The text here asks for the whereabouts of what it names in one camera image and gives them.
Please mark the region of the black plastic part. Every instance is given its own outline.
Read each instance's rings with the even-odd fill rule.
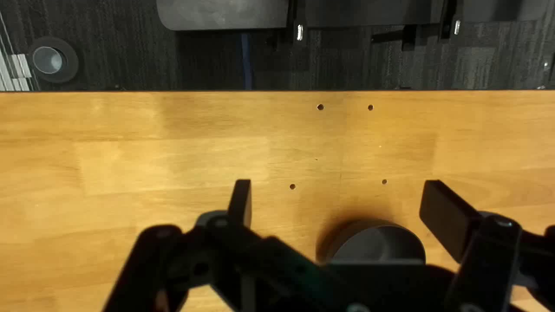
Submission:
[[[232,195],[227,206],[229,218],[244,226],[251,221],[251,193],[249,180],[236,180]]]
[[[555,310],[555,240],[549,228],[546,237],[522,233],[520,271],[530,280],[525,284],[530,294],[546,308]]]
[[[57,50],[62,55],[62,67],[57,72],[45,74],[36,69],[36,65],[33,62],[33,53],[40,46],[52,46],[53,50]],[[43,37],[34,39],[33,44],[29,46],[27,58],[29,58],[33,72],[38,76],[38,79],[46,81],[46,82],[53,82],[53,84],[69,82],[79,70],[79,56],[78,56],[76,50],[67,41],[55,37],[55,36],[43,36]]]
[[[173,30],[282,29],[288,0],[156,0],[161,24]]]
[[[367,292],[374,310],[444,310],[452,271],[433,264],[327,264]]]
[[[464,22],[508,22],[541,18],[549,0],[458,0]]]
[[[484,219],[477,209],[440,180],[425,183],[419,218],[456,261],[463,259],[471,230]]]
[[[548,226],[548,228],[544,230],[544,235],[555,238],[555,225]]]
[[[317,245],[319,263],[425,263],[419,238],[383,219],[347,221]]]
[[[418,25],[407,24],[402,29],[402,50],[414,50],[416,46]]]
[[[105,312],[177,310],[187,290],[180,292],[182,299],[168,299],[163,278],[171,244],[180,233],[175,225],[142,230],[104,306]]]
[[[366,27],[430,22],[430,0],[307,0],[308,27]]]
[[[449,287],[447,310],[508,310],[516,273],[520,225],[487,216],[475,228]]]
[[[386,30],[386,32],[373,32],[371,43],[399,41],[399,39],[404,39],[404,34],[405,34],[404,29]]]
[[[438,37],[447,39],[452,34],[454,20],[459,18],[463,0],[445,0],[440,22],[438,22]]]

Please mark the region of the small hole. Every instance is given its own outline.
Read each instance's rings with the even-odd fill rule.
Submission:
[[[192,275],[206,275],[209,270],[206,261],[199,261],[192,266]]]

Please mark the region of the black disc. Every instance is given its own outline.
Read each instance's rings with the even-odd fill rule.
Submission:
[[[79,69],[76,50],[67,41],[53,36],[34,39],[27,58],[38,79],[46,82],[67,82]]]
[[[425,263],[419,238],[381,219],[345,221],[317,245],[320,263]]]

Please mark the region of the wood grain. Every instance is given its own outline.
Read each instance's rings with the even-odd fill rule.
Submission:
[[[553,119],[553,91],[3,93],[0,310],[98,310],[140,228],[189,228],[236,178],[253,228],[310,258],[338,221],[376,216],[456,268],[418,218],[423,181],[542,232]],[[187,310],[225,306],[199,289]]]

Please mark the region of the wooden surface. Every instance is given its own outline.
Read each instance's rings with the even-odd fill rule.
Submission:
[[[242,176],[253,228],[310,258],[340,219],[378,216],[456,268],[418,218],[423,181],[542,232],[553,136],[553,91],[3,93],[0,310],[98,310],[140,228],[189,228]],[[225,310],[209,289],[187,306]]]

